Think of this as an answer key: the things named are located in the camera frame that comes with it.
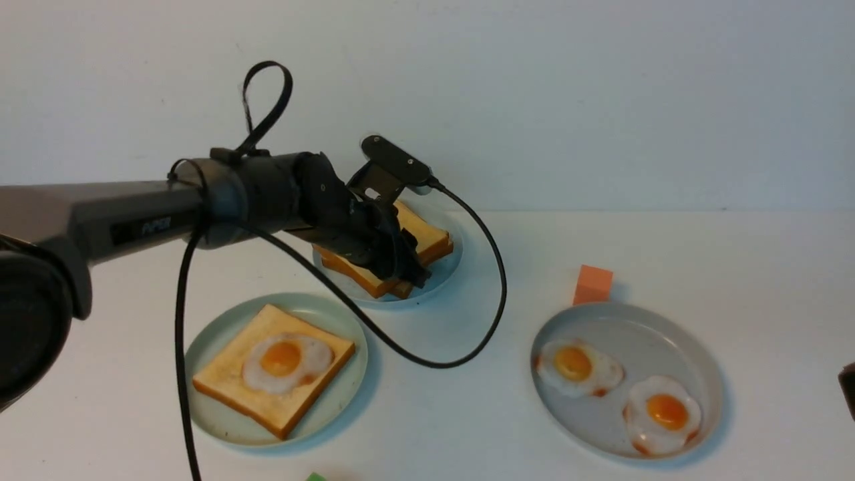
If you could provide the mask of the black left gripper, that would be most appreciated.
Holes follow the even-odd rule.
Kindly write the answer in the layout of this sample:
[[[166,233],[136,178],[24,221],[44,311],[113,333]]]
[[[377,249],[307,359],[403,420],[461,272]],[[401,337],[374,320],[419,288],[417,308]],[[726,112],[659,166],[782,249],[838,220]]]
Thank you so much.
[[[401,228],[394,207],[352,192],[324,154],[300,155],[294,178],[299,188],[297,238],[342,256],[381,280],[425,286],[431,272],[419,259],[417,238]]]

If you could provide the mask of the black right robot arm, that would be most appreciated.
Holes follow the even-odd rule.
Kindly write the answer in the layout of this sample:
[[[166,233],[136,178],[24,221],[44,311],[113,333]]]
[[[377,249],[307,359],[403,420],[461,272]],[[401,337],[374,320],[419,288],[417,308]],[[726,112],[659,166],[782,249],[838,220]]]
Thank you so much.
[[[846,401],[848,413],[855,420],[855,363],[844,366],[838,374],[838,383]]]

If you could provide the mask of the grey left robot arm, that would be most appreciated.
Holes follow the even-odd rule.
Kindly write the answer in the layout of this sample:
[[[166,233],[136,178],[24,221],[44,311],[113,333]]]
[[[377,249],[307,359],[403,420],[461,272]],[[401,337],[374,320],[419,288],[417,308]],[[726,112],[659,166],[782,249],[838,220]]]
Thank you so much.
[[[92,266],[211,223],[198,246],[252,235],[237,219],[289,232],[386,281],[422,287],[430,271],[393,204],[352,191],[323,154],[256,153],[192,159],[164,180],[2,188],[2,408],[24,396],[57,359],[73,319],[92,312]]]

